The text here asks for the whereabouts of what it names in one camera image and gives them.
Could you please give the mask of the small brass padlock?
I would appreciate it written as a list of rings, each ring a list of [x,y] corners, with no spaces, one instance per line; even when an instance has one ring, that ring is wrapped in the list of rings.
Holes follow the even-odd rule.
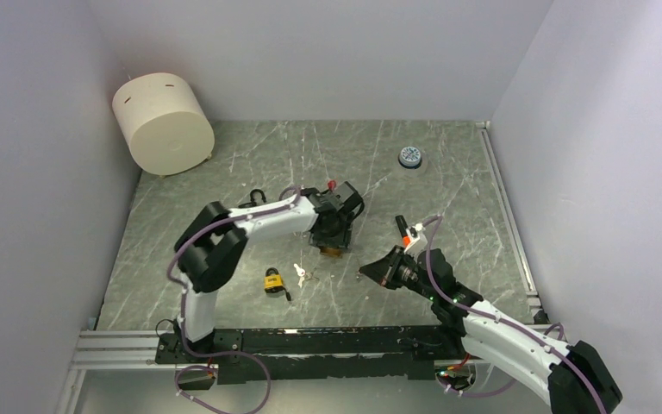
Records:
[[[319,247],[319,253],[331,258],[340,258],[345,253],[345,249],[336,247]]]

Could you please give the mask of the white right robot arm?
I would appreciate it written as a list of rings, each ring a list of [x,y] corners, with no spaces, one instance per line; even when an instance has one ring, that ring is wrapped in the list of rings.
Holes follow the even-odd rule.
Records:
[[[439,336],[444,354],[459,358],[467,353],[488,361],[553,413],[611,413],[623,400],[593,346],[570,344],[509,318],[457,281],[438,248],[412,256],[395,246],[359,273],[386,289],[406,288],[428,299],[444,329]]]

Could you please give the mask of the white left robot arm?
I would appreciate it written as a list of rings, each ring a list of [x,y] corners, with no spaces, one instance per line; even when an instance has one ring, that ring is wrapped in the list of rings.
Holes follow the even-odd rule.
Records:
[[[362,195],[347,181],[325,190],[290,187],[277,202],[251,207],[207,204],[179,237],[166,270],[181,287],[179,353],[191,362],[210,355],[218,292],[234,276],[246,248],[301,233],[324,254],[344,254],[364,209]]]

